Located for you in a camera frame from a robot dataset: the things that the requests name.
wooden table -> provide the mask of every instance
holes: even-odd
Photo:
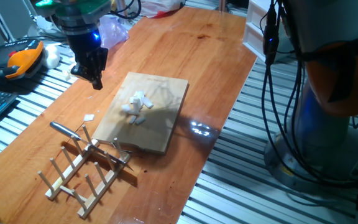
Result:
[[[0,153],[0,222],[175,223],[255,60],[242,44],[245,23],[243,17],[188,7],[163,18],[141,19],[129,31],[129,40],[110,50],[101,91],[75,82]],[[77,130],[85,114],[95,114],[86,124],[93,133],[128,72],[187,79],[186,99],[167,155],[132,156],[129,164],[135,171],[125,169],[82,220],[75,198],[60,192],[51,202],[44,195],[48,188],[37,171],[53,182],[58,174],[49,158],[65,168],[68,161],[60,146],[72,145],[48,124],[56,121]],[[194,133],[192,121],[208,125],[211,134]],[[75,150],[70,151],[74,158]],[[89,162],[67,187],[89,196],[85,174],[94,183],[101,181]]]

white plastic bag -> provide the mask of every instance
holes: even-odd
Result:
[[[129,37],[128,30],[118,22],[118,19],[109,15],[100,18],[99,32],[102,39],[101,46],[107,49]]]
[[[142,0],[141,3],[142,11],[140,14],[152,18],[180,9],[185,5],[185,0]]]

knife handle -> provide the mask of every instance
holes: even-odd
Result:
[[[71,138],[72,136],[74,136],[74,138],[76,138],[76,140],[81,140],[81,137],[75,133],[74,131],[64,127],[63,125],[56,123],[54,121],[51,121],[49,123],[49,126],[51,126],[54,130],[64,134],[65,136]]]

knife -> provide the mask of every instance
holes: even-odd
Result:
[[[64,134],[65,136],[67,136],[67,137],[69,137],[69,138],[71,138],[72,136],[74,136],[74,138],[75,138],[77,141],[83,141],[84,143],[89,144],[92,149],[94,149],[94,150],[98,151],[99,153],[101,153],[102,155],[104,155],[104,150],[102,150],[102,149],[100,149],[100,148],[94,146],[94,145],[93,145],[92,143],[90,143],[90,142],[85,141],[84,139],[82,139],[82,138],[80,137],[80,135],[78,135],[78,134],[75,133],[74,131],[70,130],[69,128],[67,128],[67,127],[65,127],[65,126],[63,126],[63,125],[61,125],[61,124],[59,124],[59,123],[56,123],[56,122],[54,122],[54,121],[51,121],[51,122],[49,123],[49,126],[51,126],[54,130],[56,130],[56,131],[58,131],[58,132]],[[133,169],[127,164],[127,162],[122,161],[122,160],[120,160],[119,158],[117,158],[117,157],[115,157],[115,156],[113,156],[113,155],[110,155],[110,157],[111,157],[111,160],[112,160],[113,162],[119,163],[119,164],[123,164],[124,166],[130,168],[130,169],[133,171]]]

blue led light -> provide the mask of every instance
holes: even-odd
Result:
[[[93,34],[95,40],[99,40],[100,36],[98,34]]]

